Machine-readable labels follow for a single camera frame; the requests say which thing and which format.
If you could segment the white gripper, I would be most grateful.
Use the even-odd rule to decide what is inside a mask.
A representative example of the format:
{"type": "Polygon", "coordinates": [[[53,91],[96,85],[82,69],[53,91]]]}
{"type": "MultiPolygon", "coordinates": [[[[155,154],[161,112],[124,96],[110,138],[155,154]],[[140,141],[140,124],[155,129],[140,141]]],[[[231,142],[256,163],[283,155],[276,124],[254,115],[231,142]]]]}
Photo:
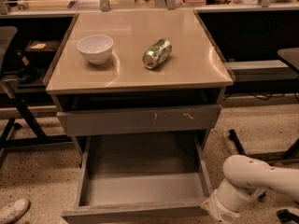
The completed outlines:
{"type": "Polygon", "coordinates": [[[209,217],[215,224],[233,224],[240,218],[239,213],[229,210],[219,201],[216,190],[202,202],[201,208],[208,211],[209,217]]]}

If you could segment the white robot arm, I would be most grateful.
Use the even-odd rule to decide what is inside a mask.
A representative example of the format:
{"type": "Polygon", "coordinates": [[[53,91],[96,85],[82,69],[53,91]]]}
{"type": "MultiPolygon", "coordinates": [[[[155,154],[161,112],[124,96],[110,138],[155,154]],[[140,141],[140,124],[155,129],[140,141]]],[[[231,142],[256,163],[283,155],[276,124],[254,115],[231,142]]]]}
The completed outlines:
{"type": "Polygon", "coordinates": [[[222,166],[224,178],[201,207],[215,224],[233,224],[241,210],[267,189],[299,201],[299,170],[270,166],[244,155],[233,155],[222,166]]]}

